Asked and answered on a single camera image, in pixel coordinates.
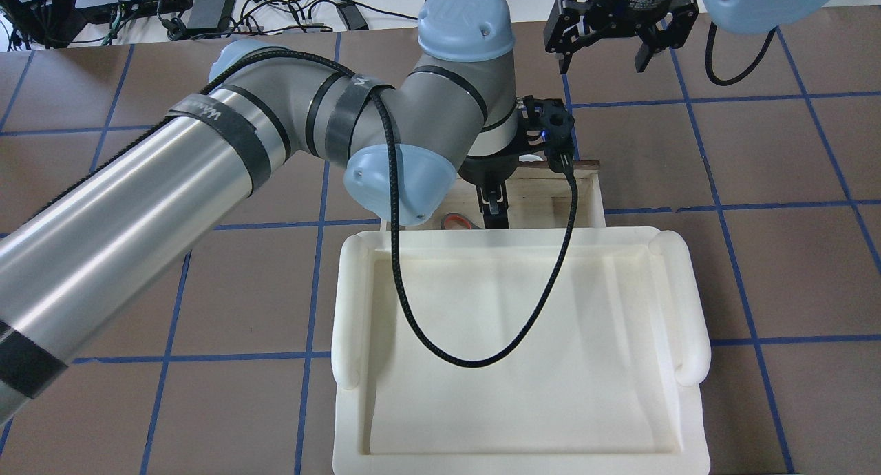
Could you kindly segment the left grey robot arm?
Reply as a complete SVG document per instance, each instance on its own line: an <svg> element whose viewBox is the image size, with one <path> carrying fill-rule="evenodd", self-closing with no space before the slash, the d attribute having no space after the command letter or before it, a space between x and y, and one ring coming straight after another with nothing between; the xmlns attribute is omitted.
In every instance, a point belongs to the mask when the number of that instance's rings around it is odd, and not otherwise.
<svg viewBox="0 0 881 475"><path fill-rule="evenodd" d="M394 88L339 62L240 39L200 92L2 240L2 421L298 153L344 170L388 223L420 225L466 158L516 133L507 0L427 0L422 55Z"/></svg>

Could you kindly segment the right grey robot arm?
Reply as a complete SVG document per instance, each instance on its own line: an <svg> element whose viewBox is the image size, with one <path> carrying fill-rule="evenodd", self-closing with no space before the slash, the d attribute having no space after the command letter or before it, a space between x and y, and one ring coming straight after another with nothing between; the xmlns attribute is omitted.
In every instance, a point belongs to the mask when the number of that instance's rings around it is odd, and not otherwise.
<svg viewBox="0 0 881 475"><path fill-rule="evenodd" d="M641 39L635 70L645 71L656 54L682 48L701 10L711 19L705 49L705 70L718 86L736 84L752 73L767 54L777 27L795 23L831 0L555 0L542 39L548 54L566 74L573 54L602 39ZM764 34L757 57L730 79L712 70L717 30Z"/></svg>

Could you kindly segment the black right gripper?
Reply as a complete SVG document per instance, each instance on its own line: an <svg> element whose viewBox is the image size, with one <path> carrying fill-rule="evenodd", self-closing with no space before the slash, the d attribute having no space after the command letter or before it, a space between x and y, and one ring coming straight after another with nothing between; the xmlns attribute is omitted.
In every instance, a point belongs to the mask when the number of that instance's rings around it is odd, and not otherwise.
<svg viewBox="0 0 881 475"><path fill-rule="evenodd" d="M569 73L581 38L597 32L604 38L635 38L642 45L635 69L642 73L651 58L686 44L699 13L697 0L555 0L544 24L544 51Z"/></svg>

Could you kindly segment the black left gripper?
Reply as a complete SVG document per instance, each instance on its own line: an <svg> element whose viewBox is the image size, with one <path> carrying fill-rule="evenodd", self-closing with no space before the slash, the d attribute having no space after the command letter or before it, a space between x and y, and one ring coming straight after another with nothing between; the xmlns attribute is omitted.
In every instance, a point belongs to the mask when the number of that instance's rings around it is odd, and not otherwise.
<svg viewBox="0 0 881 475"><path fill-rule="evenodd" d="M509 196L503 181L526 162L542 162L547 127L535 118L509 115L482 130L460 165L460 177L476 186L485 229L509 229Z"/></svg>

